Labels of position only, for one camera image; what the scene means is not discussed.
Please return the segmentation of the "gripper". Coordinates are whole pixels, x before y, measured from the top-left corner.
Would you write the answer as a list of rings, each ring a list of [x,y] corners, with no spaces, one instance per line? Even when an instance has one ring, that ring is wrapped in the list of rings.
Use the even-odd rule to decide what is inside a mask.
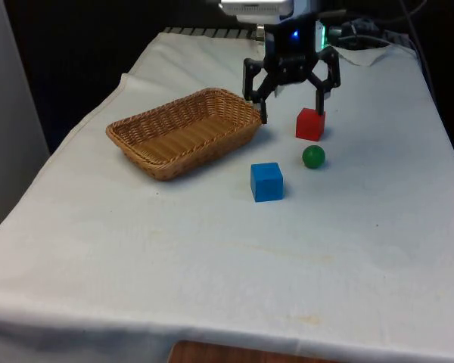
[[[325,114],[325,96],[341,85],[339,54],[333,47],[316,53],[316,16],[301,15],[282,23],[267,25],[264,60],[245,58],[242,93],[246,101],[259,109],[262,124],[267,124],[266,100],[277,85],[308,80],[316,88],[316,112]],[[320,80],[313,71],[318,61],[327,66],[328,75]],[[257,90],[253,80],[261,70],[266,77]]]

